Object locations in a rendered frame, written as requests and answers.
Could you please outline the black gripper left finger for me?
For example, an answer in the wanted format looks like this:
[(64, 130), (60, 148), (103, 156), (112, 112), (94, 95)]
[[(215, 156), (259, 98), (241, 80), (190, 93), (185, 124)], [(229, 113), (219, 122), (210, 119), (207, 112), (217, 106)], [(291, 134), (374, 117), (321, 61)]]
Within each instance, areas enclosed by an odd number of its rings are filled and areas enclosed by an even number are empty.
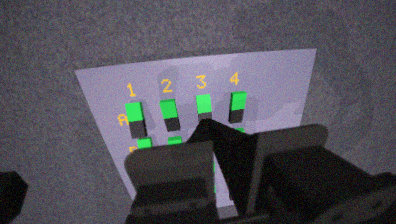
[(201, 119), (185, 143), (138, 148), (124, 167), (137, 193), (140, 186), (202, 177), (209, 202), (215, 202), (213, 140), (206, 119)]

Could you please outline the pale lavender switch panel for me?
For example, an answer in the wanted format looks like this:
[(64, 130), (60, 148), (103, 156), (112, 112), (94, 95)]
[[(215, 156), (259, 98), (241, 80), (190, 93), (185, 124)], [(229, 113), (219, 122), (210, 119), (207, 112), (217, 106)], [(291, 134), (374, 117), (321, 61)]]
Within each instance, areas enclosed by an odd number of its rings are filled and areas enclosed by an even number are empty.
[(246, 52), (74, 70), (134, 201), (130, 152), (185, 143), (201, 119), (253, 133), (300, 125), (317, 49)]

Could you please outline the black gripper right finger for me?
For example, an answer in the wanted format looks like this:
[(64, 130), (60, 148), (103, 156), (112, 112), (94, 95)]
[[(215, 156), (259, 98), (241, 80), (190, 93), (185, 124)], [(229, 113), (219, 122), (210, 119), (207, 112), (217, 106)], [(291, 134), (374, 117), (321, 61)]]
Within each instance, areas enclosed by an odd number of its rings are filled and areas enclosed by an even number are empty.
[(206, 119), (213, 152), (223, 173), (225, 184), (238, 216), (254, 212), (264, 158), (267, 154), (303, 147), (325, 147), (328, 129), (321, 124), (253, 133), (231, 128)]

